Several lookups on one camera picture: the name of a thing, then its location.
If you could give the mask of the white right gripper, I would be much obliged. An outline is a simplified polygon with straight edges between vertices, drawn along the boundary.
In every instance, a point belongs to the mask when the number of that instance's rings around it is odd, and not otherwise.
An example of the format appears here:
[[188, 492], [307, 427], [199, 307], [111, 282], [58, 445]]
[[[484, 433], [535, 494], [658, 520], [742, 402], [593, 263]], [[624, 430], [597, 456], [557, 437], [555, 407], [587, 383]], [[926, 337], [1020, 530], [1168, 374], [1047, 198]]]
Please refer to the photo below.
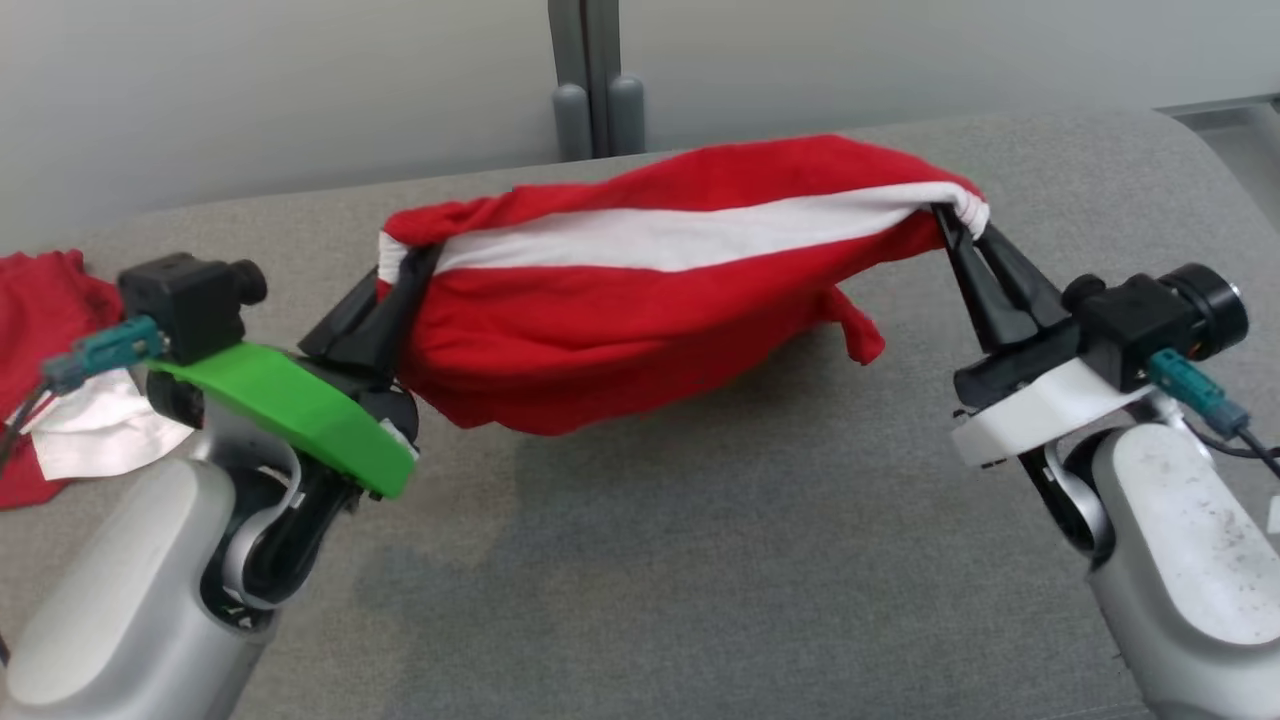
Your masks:
[[[951, 441], [964, 465], [1016, 457], [1153, 392], [1146, 383], [1115, 389], [1079, 359], [1079, 329], [1061, 325], [1070, 319], [1061, 292], [995, 224], [975, 241], [951, 205], [931, 210], [980, 350], [991, 354], [954, 373], [968, 418]], [[1033, 338], [1039, 329], [1047, 332]]]

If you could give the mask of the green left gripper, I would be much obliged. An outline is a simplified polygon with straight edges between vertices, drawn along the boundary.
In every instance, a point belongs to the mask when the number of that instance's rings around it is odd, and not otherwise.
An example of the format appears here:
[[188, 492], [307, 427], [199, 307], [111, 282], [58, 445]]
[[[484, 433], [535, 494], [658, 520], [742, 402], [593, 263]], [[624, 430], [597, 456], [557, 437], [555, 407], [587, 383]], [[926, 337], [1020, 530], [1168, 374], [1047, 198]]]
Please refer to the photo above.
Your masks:
[[[298, 350], [314, 360], [396, 379], [440, 255], [439, 243], [412, 249], [380, 302], [378, 272], [370, 270], [298, 342]], [[384, 498], [401, 497], [413, 471], [416, 459], [404, 443], [280, 350], [237, 343], [189, 365], [155, 357], [148, 369], [201, 392], [205, 433], [220, 415], [244, 420]]]

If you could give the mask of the red shorts with white stripe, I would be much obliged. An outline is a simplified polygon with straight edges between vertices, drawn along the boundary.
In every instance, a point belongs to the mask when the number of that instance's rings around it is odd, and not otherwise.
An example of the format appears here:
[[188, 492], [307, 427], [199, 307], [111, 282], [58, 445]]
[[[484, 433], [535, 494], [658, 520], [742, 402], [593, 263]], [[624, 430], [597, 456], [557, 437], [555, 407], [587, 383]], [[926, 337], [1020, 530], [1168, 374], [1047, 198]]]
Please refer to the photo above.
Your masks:
[[525, 184], [392, 214], [378, 293], [415, 249], [436, 269], [399, 380], [461, 428], [535, 436], [719, 388], [826, 323], [855, 363], [884, 350], [841, 283], [973, 233], [968, 178], [837, 135], [698, 149], [599, 183]]

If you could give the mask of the red white jersey shirt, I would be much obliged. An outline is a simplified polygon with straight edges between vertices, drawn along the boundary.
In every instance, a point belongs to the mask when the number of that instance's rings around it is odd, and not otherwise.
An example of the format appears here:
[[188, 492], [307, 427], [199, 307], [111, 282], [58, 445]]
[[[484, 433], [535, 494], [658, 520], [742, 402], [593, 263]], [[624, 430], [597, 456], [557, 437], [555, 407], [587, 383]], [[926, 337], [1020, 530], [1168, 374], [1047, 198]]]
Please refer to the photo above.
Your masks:
[[[38, 386], [42, 363], [123, 314], [113, 284], [78, 250], [0, 258], [0, 437]], [[155, 413], [125, 369], [44, 398], [0, 468], [0, 510], [41, 505], [69, 480], [119, 477], [182, 445], [192, 429]]]

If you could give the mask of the dark grey baseboard strip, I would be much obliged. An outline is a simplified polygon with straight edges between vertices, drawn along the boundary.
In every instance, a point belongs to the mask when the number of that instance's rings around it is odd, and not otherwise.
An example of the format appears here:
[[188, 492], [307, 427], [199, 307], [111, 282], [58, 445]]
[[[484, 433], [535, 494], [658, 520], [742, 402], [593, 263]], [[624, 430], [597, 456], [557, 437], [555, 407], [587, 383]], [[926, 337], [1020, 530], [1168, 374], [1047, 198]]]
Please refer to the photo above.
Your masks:
[[1156, 108], [1157, 113], [1189, 123], [1193, 128], [1249, 123], [1267, 113], [1280, 114], [1280, 94], [1190, 102]]

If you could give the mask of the grey partition post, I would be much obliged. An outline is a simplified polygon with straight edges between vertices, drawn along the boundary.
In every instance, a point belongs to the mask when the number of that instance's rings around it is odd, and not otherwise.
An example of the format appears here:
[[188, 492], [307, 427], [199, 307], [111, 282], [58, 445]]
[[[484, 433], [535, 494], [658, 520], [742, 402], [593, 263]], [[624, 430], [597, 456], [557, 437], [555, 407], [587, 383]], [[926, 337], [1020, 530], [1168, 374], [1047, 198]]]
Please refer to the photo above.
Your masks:
[[620, 0], [584, 0], [593, 142], [599, 158], [646, 151], [645, 88], [625, 72]]
[[561, 161], [594, 156], [582, 0], [547, 0], [556, 88], [550, 94]]

